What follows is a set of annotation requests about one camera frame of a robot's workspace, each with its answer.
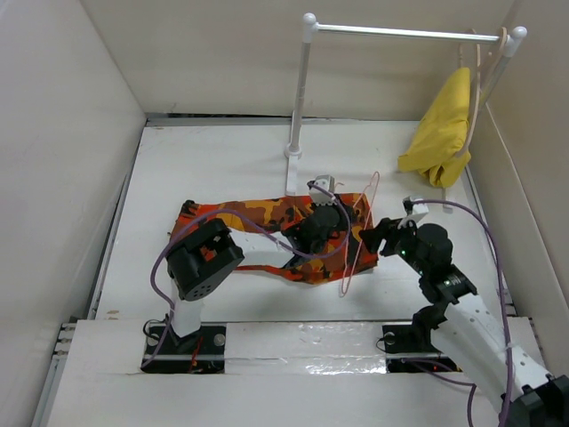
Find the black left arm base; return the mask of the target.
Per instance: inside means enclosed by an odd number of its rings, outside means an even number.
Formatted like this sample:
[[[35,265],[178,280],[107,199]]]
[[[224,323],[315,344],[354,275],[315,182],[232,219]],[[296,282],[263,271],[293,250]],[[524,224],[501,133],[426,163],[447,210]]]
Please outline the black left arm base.
[[[225,372],[226,324],[203,324],[188,337],[168,332],[165,322],[151,319],[142,328],[146,337],[140,370],[146,374],[215,375]]]

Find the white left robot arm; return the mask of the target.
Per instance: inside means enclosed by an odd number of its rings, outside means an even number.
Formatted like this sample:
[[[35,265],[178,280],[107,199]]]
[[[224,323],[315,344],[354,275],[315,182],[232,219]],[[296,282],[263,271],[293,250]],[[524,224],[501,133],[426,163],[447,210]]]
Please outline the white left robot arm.
[[[265,230],[239,212],[233,214],[253,231],[230,228],[212,214],[180,238],[166,255],[168,274],[178,292],[167,342],[178,352],[196,347],[201,327],[200,301],[232,271],[299,272],[310,262],[324,259],[330,253],[328,242],[340,232],[348,237],[352,220],[351,210],[340,202],[317,207],[308,218],[284,232]]]

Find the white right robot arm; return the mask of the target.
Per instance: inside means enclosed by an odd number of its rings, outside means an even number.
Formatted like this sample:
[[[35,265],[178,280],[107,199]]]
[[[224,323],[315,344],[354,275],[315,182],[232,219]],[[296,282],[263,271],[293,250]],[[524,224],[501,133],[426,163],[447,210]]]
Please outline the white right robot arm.
[[[413,316],[413,344],[436,348],[460,367],[502,426],[568,424],[567,376],[554,376],[520,346],[506,343],[502,323],[453,264],[453,244],[443,227],[385,218],[360,237],[368,251],[398,255],[419,274],[429,306]]]

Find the orange camouflage trousers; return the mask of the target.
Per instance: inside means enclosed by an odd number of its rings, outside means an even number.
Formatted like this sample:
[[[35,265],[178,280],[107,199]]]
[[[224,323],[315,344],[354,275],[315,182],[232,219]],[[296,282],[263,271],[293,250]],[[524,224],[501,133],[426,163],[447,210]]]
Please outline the orange camouflage trousers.
[[[311,285],[374,268],[378,255],[359,233],[373,226],[365,195],[341,193],[319,205],[309,196],[200,205],[186,201],[166,252],[183,298],[211,292],[233,270],[266,271]]]

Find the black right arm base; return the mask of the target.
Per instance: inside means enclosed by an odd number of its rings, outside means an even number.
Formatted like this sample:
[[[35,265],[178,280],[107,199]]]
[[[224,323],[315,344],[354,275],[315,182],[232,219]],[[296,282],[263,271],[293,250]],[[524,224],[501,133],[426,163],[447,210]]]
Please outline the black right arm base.
[[[418,338],[411,324],[383,325],[375,346],[385,355],[387,372],[390,374],[445,374],[461,371],[430,342]]]

